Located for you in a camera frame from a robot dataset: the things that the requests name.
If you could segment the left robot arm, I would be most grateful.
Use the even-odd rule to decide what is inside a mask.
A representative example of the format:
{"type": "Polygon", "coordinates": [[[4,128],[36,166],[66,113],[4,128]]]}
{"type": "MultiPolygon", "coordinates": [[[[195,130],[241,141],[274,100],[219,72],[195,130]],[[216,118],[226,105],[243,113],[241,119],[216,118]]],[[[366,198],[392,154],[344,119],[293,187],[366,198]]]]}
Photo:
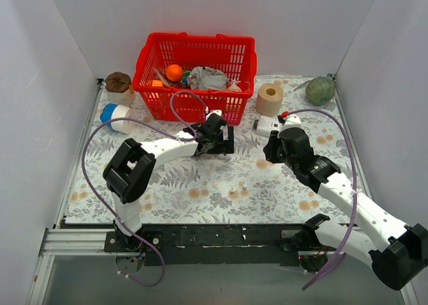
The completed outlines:
{"type": "Polygon", "coordinates": [[[153,171],[169,162],[199,155],[234,153],[234,127],[215,112],[172,136],[151,142],[126,139],[104,169],[103,178],[114,200],[114,228],[127,251],[142,244],[139,199],[153,171]]]}

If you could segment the white earbud charging case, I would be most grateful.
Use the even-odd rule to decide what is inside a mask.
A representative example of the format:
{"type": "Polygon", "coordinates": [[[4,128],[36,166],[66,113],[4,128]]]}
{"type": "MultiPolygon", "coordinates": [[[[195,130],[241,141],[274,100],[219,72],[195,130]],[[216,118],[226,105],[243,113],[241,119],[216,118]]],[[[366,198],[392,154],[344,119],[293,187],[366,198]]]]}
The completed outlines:
{"type": "Polygon", "coordinates": [[[230,160],[231,160],[231,156],[230,156],[230,155],[227,155],[227,154],[222,154],[222,155],[220,155],[220,157],[221,157],[223,160],[226,160],[226,161],[230,161],[230,160]]]}

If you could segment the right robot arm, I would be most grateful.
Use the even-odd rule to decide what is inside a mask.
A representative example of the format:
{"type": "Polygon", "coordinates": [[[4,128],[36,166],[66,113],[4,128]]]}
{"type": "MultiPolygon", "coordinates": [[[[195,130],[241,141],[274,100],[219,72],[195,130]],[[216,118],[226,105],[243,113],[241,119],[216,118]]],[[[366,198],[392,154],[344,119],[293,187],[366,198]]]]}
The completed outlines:
{"type": "Polygon", "coordinates": [[[427,230],[392,216],[352,183],[330,159],[314,154],[303,129],[273,131],[263,149],[267,161],[286,164],[301,184],[335,204],[349,218],[348,226],[317,214],[306,221],[293,242],[309,249],[335,248],[334,255],[306,284],[329,274],[350,255],[371,267],[387,287],[401,290],[427,267],[427,230]]]}

